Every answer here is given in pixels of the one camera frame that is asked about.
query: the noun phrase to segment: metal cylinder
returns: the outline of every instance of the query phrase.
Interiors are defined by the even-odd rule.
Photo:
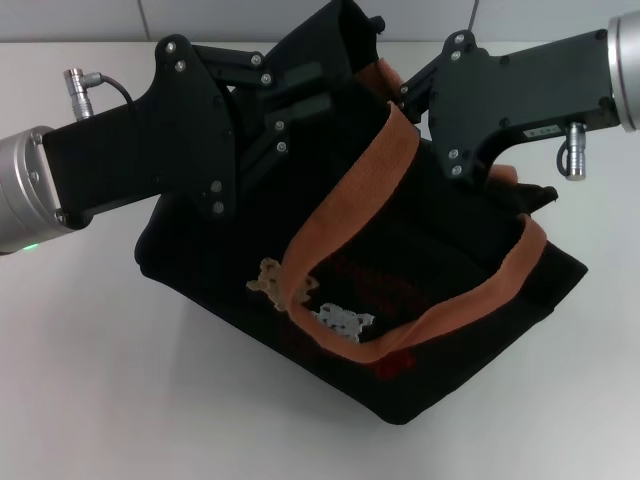
[[[580,181],[587,176],[587,135],[582,123],[572,123],[567,134],[567,180]]]
[[[65,70],[64,81],[71,96],[71,106],[77,121],[93,117],[93,107],[87,93],[84,75],[79,68]]]
[[[640,129],[640,11],[611,19],[609,69],[620,122]]]
[[[59,201],[36,127],[0,140],[0,252],[12,253],[73,230],[59,220]]]

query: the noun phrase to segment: label sticker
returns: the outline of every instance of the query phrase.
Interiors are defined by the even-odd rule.
[[[549,127],[533,128],[531,130],[525,130],[523,132],[527,138],[544,137],[545,135],[552,135],[554,133],[562,133],[562,130],[557,125],[551,125]]]

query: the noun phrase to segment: white tile wall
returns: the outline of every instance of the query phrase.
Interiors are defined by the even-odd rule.
[[[136,0],[0,0],[0,42],[144,39]]]
[[[182,33],[195,40],[274,41],[325,5],[326,0],[142,0],[153,39]],[[473,0],[359,0],[369,16],[382,15],[382,40],[442,40],[466,28]]]
[[[474,31],[481,41],[559,40],[639,9],[640,0],[480,0]]]

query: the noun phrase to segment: metal connector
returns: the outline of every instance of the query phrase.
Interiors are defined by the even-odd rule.
[[[580,181],[587,176],[587,135],[582,123],[572,123],[567,133],[567,180]]]
[[[64,80],[67,84],[69,96],[71,96],[71,107],[77,121],[93,117],[93,107],[87,94],[87,84],[82,70],[72,68],[64,72]]]

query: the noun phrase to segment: white surface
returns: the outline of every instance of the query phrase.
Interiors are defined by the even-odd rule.
[[[72,121],[61,74],[70,66],[142,94],[153,48],[0,45],[0,64],[21,72],[0,77],[0,138]],[[405,77],[439,49],[380,46]],[[107,87],[93,97],[97,111],[121,101]],[[142,277],[133,248],[152,200],[0,258],[0,478],[638,478],[640,136],[590,134],[583,184],[557,175],[558,142],[501,160],[559,188],[536,218],[591,272],[554,315],[406,427]]]
[[[609,28],[609,19],[640,9],[638,0],[480,0],[474,33],[483,41],[551,41]]]
[[[192,40],[276,41],[328,0],[0,0],[0,41],[139,41],[137,2],[153,40],[181,33]],[[444,40],[467,28],[473,0],[359,0],[387,22],[385,41]],[[479,40],[549,41],[607,28],[638,0],[480,0]]]
[[[276,41],[328,0],[143,0],[154,40],[182,33],[196,40]],[[444,40],[469,25],[473,0],[359,0],[387,22],[384,40]]]
[[[136,0],[0,0],[0,41],[144,40]]]

